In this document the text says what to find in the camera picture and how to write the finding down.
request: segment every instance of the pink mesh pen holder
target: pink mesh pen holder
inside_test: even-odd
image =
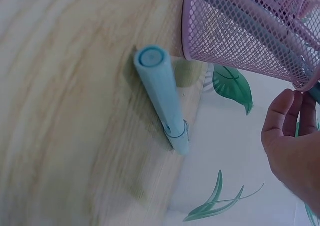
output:
[[[184,0],[182,45],[187,60],[308,91],[320,79],[320,0]]]

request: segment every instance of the hand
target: hand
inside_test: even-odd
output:
[[[320,216],[320,131],[316,124],[313,98],[286,89],[268,109],[261,140],[273,174]]]

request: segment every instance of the pink rim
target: pink rim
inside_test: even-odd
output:
[[[189,17],[191,0],[183,0],[182,9],[182,51],[186,60],[191,61],[189,49]]]
[[[303,87],[297,88],[296,86],[294,86],[294,88],[300,92],[307,92],[310,89],[312,89],[315,84],[320,80],[320,65],[318,65],[316,67],[316,70],[314,72],[314,76],[310,79],[310,81]]]

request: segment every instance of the wooden table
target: wooden table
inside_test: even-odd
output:
[[[0,225],[156,226],[182,157],[134,69],[182,0],[0,0]],[[174,60],[193,124],[206,65]]]

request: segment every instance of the pen holder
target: pen holder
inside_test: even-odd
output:
[[[187,60],[292,82],[302,92],[320,79],[320,0],[184,0]]]

